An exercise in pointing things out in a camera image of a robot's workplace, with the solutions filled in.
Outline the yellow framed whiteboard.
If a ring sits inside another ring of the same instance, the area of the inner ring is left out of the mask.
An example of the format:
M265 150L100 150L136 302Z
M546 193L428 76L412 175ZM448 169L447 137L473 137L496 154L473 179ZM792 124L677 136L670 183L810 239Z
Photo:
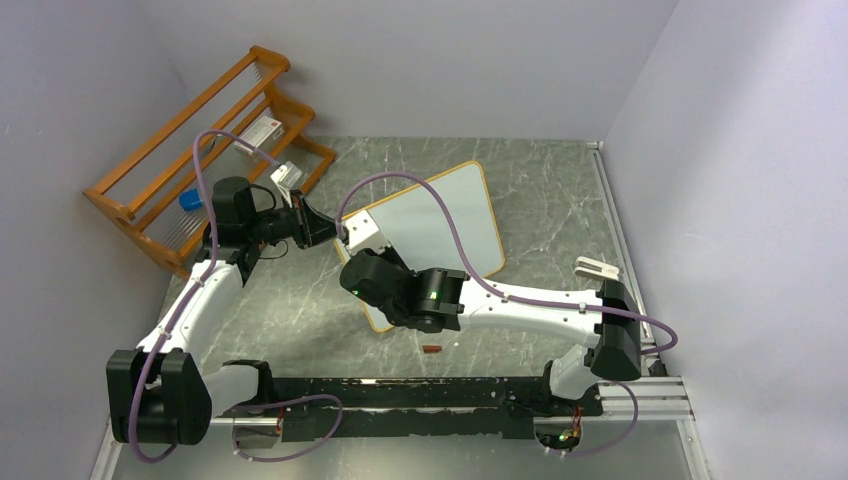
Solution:
M414 182L398 193L345 213L342 223L361 210L370 212L391 243L380 255L397 255L415 272L445 268L475 271L487 277L505 264L486 178L476 161L453 167L425 184ZM344 239L335 245L345 265L351 257ZM374 330L394 328L380 311L361 302Z

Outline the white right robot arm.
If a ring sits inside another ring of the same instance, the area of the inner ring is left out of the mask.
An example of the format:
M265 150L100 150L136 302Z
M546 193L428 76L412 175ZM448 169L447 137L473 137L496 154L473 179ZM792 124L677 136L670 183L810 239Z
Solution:
M604 281L598 291L542 290L477 282L462 270L415 272L365 250L347 261L340 284L394 327L424 333L512 329L571 342L539 389L542 406L553 414L565 413L600 380L642 376L633 301L615 280Z

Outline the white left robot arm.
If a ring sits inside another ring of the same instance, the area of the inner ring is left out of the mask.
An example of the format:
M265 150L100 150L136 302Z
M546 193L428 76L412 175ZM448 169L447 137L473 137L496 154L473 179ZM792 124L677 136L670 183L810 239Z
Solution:
M211 190L215 223L203 232L190 280L165 317L134 349L106 365L112 434L121 443L196 445L213 418L238 407L261 416L279 396L267 362L231 360L204 375L195 362L211 344L228 306L266 246L307 249L336 237L334 220L300 191L282 206L258 210L254 184L226 177Z

